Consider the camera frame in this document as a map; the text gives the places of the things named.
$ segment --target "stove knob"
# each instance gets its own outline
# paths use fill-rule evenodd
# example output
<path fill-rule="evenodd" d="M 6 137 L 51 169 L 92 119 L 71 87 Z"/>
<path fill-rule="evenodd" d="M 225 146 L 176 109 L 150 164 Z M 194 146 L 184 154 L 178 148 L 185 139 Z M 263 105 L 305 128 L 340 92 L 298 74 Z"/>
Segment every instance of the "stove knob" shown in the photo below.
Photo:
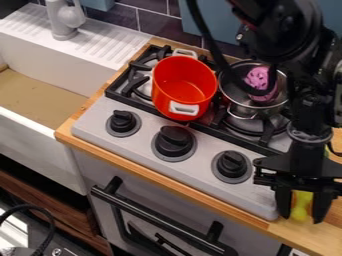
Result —
<path fill-rule="evenodd" d="M 247 172 L 247 161 L 235 151 L 225 151 L 217 161 L 217 170 L 225 177 L 239 178 Z"/>
<path fill-rule="evenodd" d="M 129 111 L 114 110 L 110 120 L 110 128 L 115 132 L 129 132 L 137 124 L 134 115 Z"/>
<path fill-rule="evenodd" d="M 178 126 L 163 126 L 155 141 L 156 150 L 167 157 L 180 157 L 189 153 L 194 146 L 191 133 Z"/>

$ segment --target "pink object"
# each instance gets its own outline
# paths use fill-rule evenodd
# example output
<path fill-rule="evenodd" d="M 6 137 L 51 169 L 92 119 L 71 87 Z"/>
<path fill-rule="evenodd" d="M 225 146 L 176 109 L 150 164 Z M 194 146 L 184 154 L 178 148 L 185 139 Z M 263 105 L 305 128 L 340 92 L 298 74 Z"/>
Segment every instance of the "pink object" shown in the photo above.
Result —
<path fill-rule="evenodd" d="M 258 90 L 266 90 L 268 87 L 268 67 L 256 67 L 251 69 L 244 79 L 245 82 L 251 87 Z M 277 82 L 274 89 L 265 96 L 248 95 L 253 101 L 259 103 L 269 103 L 278 96 Z"/>

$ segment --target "black cable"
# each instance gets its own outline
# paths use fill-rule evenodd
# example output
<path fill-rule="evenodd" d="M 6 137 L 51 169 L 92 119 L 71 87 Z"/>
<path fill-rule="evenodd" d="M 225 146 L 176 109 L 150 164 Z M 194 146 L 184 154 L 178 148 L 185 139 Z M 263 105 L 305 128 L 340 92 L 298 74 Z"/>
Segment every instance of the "black cable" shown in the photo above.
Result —
<path fill-rule="evenodd" d="M 186 3 L 188 5 L 192 18 L 201 31 L 204 39 L 208 43 L 211 55 L 223 72 L 221 82 L 226 83 L 228 82 L 228 80 L 230 80 L 241 90 L 254 96 L 265 96 L 270 93 L 274 89 L 277 81 L 277 66 L 271 65 L 268 71 L 268 88 L 266 90 L 258 90 L 246 84 L 240 77 L 235 74 L 234 70 L 231 68 L 227 60 L 223 57 L 222 52 L 215 43 L 215 40 L 212 37 L 207 24 L 203 19 L 203 16 L 198 8 L 197 0 L 186 0 Z"/>
<path fill-rule="evenodd" d="M 48 236 L 45 238 L 45 240 L 42 242 L 42 244 L 36 249 L 36 251 L 34 253 L 32 253 L 32 255 L 31 255 L 31 256 L 41 256 L 41 255 L 43 255 L 44 251 L 46 250 L 46 248 L 48 247 L 48 245 L 52 241 L 52 238 L 55 234 L 55 229 L 56 229 L 55 221 L 54 221 L 54 218 L 50 212 L 48 212 L 44 208 L 41 208 L 41 207 L 38 207 L 35 205 L 30 205 L 30 204 L 18 205 L 18 206 L 15 206 L 15 207 L 9 209 L 8 211 L 4 212 L 0 216 L 0 226 L 13 213 L 18 212 L 18 211 L 23 211 L 23 210 L 39 211 L 39 212 L 43 213 L 48 218 L 48 220 L 50 222 L 50 230 L 49 230 Z"/>

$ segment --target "tile wall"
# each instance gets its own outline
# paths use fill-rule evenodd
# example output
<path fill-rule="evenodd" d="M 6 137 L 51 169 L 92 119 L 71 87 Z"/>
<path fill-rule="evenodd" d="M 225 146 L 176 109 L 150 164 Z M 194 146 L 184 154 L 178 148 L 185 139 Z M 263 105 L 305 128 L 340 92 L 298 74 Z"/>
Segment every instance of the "tile wall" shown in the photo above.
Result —
<path fill-rule="evenodd" d="M 45 5 L 45 0 L 31 2 Z M 108 12 L 86 7 L 85 13 L 92 19 L 206 48 L 202 37 L 183 32 L 178 0 L 116 0 Z M 223 53 L 244 57 L 239 47 L 218 43 Z"/>

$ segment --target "faucet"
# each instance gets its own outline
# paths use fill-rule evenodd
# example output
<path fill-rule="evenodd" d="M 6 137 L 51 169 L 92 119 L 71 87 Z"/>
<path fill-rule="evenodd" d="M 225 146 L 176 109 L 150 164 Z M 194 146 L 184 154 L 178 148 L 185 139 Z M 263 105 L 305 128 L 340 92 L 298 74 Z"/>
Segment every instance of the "faucet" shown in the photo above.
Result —
<path fill-rule="evenodd" d="M 52 36 L 59 41 L 68 40 L 77 35 L 77 28 L 86 18 L 79 0 L 73 0 L 75 6 L 69 6 L 66 0 L 46 0 L 46 8 L 51 22 Z"/>

